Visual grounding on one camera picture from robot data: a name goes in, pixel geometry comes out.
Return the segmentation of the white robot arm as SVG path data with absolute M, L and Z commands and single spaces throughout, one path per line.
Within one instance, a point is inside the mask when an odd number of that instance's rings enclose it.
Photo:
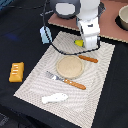
M 51 0 L 51 8 L 61 18 L 77 17 L 84 46 L 95 49 L 100 33 L 98 7 L 100 0 Z

